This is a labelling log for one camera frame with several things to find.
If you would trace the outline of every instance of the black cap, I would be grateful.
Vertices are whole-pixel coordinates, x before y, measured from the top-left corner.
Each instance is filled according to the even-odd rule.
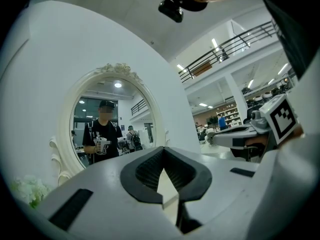
[[[114,104],[113,102],[107,101],[107,100],[102,100],[102,101],[100,102],[99,108],[105,107],[105,106],[107,106],[107,107],[109,107],[109,108],[111,108],[111,109],[114,109],[114,108],[115,108],[115,104]]]
[[[199,12],[204,10],[208,3],[207,2],[196,2],[194,0],[172,0],[179,7],[192,12]]]

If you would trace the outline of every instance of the backpack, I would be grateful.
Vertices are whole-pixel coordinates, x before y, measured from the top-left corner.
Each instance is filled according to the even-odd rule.
[[[141,142],[140,142],[140,138],[138,137],[138,135],[136,133],[134,133],[134,135],[129,131],[129,133],[132,135],[132,142],[133,145],[135,147],[140,147],[141,146]]]

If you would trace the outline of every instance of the white flowers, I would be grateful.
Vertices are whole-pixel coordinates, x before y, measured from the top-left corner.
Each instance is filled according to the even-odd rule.
[[[11,186],[13,195],[35,208],[45,196],[52,190],[35,176],[26,175],[23,180],[16,178]]]

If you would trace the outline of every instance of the ceiling light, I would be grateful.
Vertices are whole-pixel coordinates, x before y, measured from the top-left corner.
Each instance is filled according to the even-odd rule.
[[[178,64],[178,65],[176,65],[179,69],[181,69],[181,70],[183,70],[183,72],[187,72],[187,70],[186,69],[184,69],[184,67],[183,66],[181,66],[180,64]]]
[[[216,52],[219,51],[219,47],[218,47],[218,44],[217,44],[217,42],[216,42],[216,39],[212,39],[211,41],[212,41],[212,43],[213,43],[213,46],[214,46],[214,48],[215,48],[215,51],[216,51]]]
[[[282,70],[284,70],[286,68],[286,66],[288,66],[288,63],[286,63],[282,68],[281,70],[279,71],[278,75],[280,75],[280,73],[282,72]]]
[[[248,84],[248,88],[250,88],[250,86],[252,85],[252,83],[253,83],[253,79],[250,81],[250,83]]]

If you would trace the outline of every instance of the ceiling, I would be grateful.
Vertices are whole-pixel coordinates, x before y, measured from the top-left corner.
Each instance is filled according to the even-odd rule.
[[[121,84],[121,87],[115,87],[116,83]],[[86,93],[88,92],[95,94],[108,94],[109,97],[114,95],[115,99],[117,100],[119,97],[118,95],[124,96],[122,99],[133,99],[137,93],[137,89],[131,83],[125,80],[108,77],[99,83],[95,83],[94,85],[90,86]]]
[[[278,75],[278,72],[286,63],[288,63],[287,56],[283,50],[280,50],[234,72],[232,76],[240,90],[247,87],[250,80],[253,79],[250,87],[253,90],[267,85],[271,79],[277,80],[282,78],[283,75],[291,68],[290,65],[288,65],[281,74]],[[189,101],[191,111],[194,114],[209,110],[208,108],[200,106],[200,103],[215,107],[215,105],[223,103],[224,99],[232,97],[233,95],[229,85],[223,77],[220,80],[212,82],[211,84],[191,93],[187,96],[187,99]]]
[[[30,5],[48,0],[30,0]],[[124,26],[171,62],[197,39],[238,15],[262,5],[262,0],[223,0],[204,11],[184,11],[182,23],[158,11],[162,0],[54,0],[92,10]]]

